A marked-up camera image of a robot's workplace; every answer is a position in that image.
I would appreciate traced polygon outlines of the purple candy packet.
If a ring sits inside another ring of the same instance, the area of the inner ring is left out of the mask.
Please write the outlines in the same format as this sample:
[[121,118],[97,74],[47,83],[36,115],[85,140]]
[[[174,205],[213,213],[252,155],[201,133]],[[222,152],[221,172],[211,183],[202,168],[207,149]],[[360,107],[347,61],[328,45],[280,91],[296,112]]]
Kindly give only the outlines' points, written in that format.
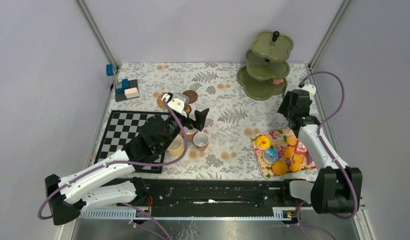
[[313,163],[313,158],[312,158],[312,156],[310,155],[310,153],[307,151],[306,152],[306,164],[307,165],[310,165],[311,163]]

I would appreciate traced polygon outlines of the pink swiss roll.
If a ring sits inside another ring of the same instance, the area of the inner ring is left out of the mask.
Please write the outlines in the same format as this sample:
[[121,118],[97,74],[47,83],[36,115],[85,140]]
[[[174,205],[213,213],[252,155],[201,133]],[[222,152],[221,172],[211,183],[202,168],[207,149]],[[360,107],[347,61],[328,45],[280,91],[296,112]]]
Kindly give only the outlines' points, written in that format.
[[281,78],[281,79],[273,79],[273,81],[272,81],[272,83],[274,84],[274,85],[280,85],[280,84],[282,84],[282,83],[284,83],[285,82],[285,79],[283,79],[283,78]]

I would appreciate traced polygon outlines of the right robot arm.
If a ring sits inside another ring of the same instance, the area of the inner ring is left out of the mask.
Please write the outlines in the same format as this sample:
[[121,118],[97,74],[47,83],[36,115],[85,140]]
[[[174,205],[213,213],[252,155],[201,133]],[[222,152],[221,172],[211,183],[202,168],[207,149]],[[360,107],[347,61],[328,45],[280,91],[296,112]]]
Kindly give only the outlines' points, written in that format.
[[288,126],[305,145],[318,169],[314,182],[303,179],[284,181],[280,201],[286,206],[298,200],[310,203],[318,214],[333,214],[339,218],[353,217],[358,208],[363,175],[359,168],[350,167],[328,142],[320,122],[309,114],[312,92],[288,91],[278,109],[288,120]]

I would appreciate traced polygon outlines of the pink strawberry cake slice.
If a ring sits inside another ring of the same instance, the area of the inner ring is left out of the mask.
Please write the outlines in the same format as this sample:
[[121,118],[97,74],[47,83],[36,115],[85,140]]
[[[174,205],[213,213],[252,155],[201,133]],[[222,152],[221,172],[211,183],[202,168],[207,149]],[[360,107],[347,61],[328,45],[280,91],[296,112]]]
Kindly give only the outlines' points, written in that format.
[[300,139],[297,139],[297,143],[294,147],[294,153],[297,155],[304,155],[307,153],[307,148]]

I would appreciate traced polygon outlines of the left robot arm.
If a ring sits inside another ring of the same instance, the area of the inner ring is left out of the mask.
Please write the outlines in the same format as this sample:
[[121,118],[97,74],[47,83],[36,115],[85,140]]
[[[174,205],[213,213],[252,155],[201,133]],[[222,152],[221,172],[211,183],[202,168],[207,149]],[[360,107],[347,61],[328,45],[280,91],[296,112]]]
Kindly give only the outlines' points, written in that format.
[[94,165],[65,177],[45,178],[46,202],[56,226],[67,224],[92,208],[116,203],[140,206],[148,198],[144,181],[135,177],[120,185],[109,182],[144,167],[160,168],[170,144],[184,128],[202,130],[209,109],[196,110],[194,117],[170,112],[112,111],[100,154]]

